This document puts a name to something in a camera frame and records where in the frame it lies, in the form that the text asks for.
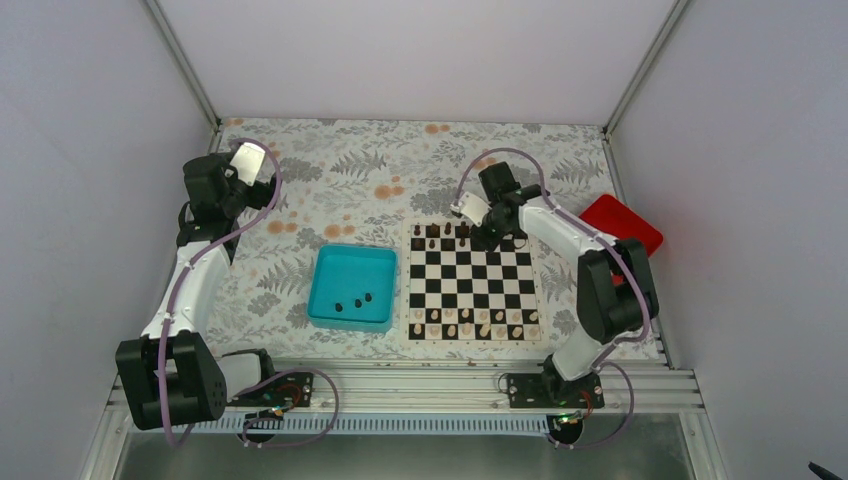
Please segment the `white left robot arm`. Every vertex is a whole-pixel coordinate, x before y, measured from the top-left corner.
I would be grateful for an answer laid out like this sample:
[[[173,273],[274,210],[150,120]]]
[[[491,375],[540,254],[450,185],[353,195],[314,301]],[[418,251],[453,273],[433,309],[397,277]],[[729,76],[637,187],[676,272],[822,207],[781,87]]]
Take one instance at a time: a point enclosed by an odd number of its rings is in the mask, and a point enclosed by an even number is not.
[[[269,157],[245,142],[230,152],[188,161],[188,200],[178,217],[177,256],[160,306],[136,339],[115,353],[134,425],[142,430],[219,419],[240,392],[263,405],[278,391],[273,362],[263,349],[216,357],[204,335],[213,304],[236,256],[247,209],[263,219],[279,198],[277,180],[258,180]]]

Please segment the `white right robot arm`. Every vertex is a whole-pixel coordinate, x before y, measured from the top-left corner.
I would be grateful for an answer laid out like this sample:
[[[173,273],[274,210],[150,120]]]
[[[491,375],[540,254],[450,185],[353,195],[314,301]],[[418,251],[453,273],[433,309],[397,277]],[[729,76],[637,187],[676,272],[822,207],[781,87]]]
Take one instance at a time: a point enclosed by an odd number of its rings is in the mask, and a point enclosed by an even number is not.
[[[473,223],[470,236],[492,251],[509,235],[534,237],[577,267],[579,328],[542,364],[541,391],[555,407],[580,393],[580,382],[601,368],[635,332],[648,333],[658,300],[645,245],[604,233],[555,204],[540,185],[523,187],[505,163],[478,175],[482,197],[464,193],[459,212]]]

